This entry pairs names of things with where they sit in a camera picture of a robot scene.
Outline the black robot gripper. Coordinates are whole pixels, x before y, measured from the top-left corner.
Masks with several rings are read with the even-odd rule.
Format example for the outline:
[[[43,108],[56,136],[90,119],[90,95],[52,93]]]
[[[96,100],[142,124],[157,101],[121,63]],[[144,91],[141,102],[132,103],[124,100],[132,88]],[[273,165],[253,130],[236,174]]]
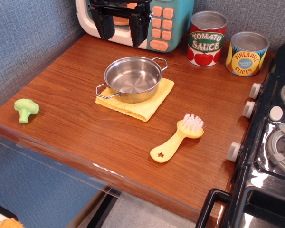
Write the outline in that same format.
[[[153,20],[150,3],[150,0],[91,0],[89,8],[103,40],[109,40],[115,33],[114,16],[128,19],[132,44],[136,48],[147,39],[148,23]]]

